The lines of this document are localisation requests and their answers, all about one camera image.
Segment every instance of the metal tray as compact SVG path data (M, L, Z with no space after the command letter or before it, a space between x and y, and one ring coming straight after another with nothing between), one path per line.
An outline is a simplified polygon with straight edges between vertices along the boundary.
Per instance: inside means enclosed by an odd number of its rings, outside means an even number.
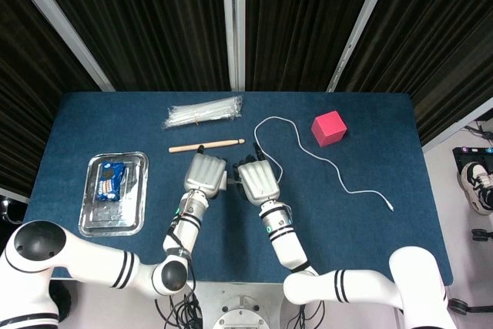
M103 162L125 163L119 201L101 201L97 198ZM79 218L79 231L83 236L133 235L142 229L148 166L149 159L142 152L99 154L91 158Z

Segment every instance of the blue table surface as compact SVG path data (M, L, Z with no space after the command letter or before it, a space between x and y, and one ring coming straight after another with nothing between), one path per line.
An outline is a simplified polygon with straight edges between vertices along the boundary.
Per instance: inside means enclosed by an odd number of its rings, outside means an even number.
M163 260L163 238L180 197L193 152L169 154L169 146L244 138L246 144L209 149L233 163L253 152L253 128L267 116L294 120L302 143L333 160L350 190L381 191L392 213L374 194L346 194L330 165L303 153L288 123L259 128L264 149L284 168L280 200L292 206L297 235L319 273L372 269L391 278L388 258L399 247L420 246L437 259L444 283L452 273L438 223L411 101L401 94L245 92L242 117L162 129L170 106L207 102L231 92L77 92L65 95L52 127L25 217L51 220L78 237L89 160L100 153L143 151L149 157L145 223L129 237L92 242L130 250L145 264ZM348 131L320 148L310 128L315 116L337 110ZM193 250L198 280L280 283L289 274L277 261L259 209L228 186L210 201ZM68 277L57 269L55 277Z

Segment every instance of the black curtain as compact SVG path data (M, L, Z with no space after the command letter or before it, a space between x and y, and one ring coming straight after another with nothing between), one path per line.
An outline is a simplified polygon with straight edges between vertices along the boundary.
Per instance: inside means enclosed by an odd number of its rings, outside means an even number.
M325 91L364 0L246 0L246 90Z
M493 96L493 0L379 0L337 91L409 93L425 144Z
M230 88L223 0L56 0L117 90Z
M29 196L62 94L99 89L31 0L0 8L0 187Z

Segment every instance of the blue snack package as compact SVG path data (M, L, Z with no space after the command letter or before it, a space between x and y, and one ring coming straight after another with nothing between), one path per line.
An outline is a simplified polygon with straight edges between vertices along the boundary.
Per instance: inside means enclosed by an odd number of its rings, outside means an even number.
M103 162L98 183L98 199L116 202L120 200L120 183L125 164L123 162Z

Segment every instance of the zip tie bundle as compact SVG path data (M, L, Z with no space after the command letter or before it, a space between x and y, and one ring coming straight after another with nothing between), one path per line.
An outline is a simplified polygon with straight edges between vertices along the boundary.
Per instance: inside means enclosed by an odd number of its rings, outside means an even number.
M234 119L241 117L242 97L214 100L190 106L173 106L168 109L168 119L164 121L163 128L186 125L189 123L199 124L202 121L214 119Z

